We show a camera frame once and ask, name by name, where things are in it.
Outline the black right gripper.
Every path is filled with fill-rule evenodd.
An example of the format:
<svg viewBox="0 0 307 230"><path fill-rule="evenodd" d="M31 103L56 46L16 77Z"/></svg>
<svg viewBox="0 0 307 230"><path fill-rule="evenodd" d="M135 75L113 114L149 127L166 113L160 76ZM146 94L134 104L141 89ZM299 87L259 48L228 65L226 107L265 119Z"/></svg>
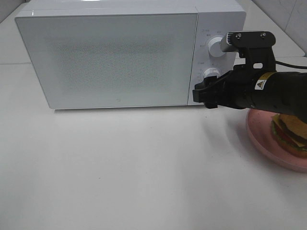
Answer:
<svg viewBox="0 0 307 230"><path fill-rule="evenodd" d="M202 83L196 84L192 90L193 101L203 103L208 109L219 105L244 109L250 107L248 92L254 88L256 78L261 69L247 69L244 65L235 65L221 77L209 76Z"/></svg>

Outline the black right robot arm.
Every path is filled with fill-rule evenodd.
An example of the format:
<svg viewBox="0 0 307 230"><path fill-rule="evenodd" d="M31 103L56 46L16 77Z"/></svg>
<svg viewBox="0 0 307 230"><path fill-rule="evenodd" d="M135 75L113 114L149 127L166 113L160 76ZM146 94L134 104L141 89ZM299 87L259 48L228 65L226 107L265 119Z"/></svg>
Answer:
<svg viewBox="0 0 307 230"><path fill-rule="evenodd" d="M221 77L208 77L196 84L193 100L207 108L221 105L234 109L253 108L275 113L307 113L307 74L275 72L235 65Z"/></svg>

